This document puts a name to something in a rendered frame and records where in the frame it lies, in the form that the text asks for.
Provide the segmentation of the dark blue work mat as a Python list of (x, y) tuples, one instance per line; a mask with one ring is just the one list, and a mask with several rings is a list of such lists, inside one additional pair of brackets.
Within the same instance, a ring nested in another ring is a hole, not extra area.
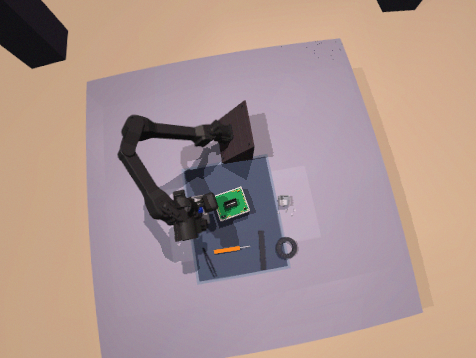
[[(208, 212), (208, 229), (191, 239), (197, 285), (291, 268), (289, 258), (280, 257), (275, 248), (284, 233), (268, 154), (184, 168), (181, 175), (186, 198), (242, 187), (250, 209), (225, 221), (220, 221), (217, 210)], [(264, 231), (266, 270), (261, 270), (258, 231)], [(214, 250), (235, 246), (250, 247), (214, 254)]]

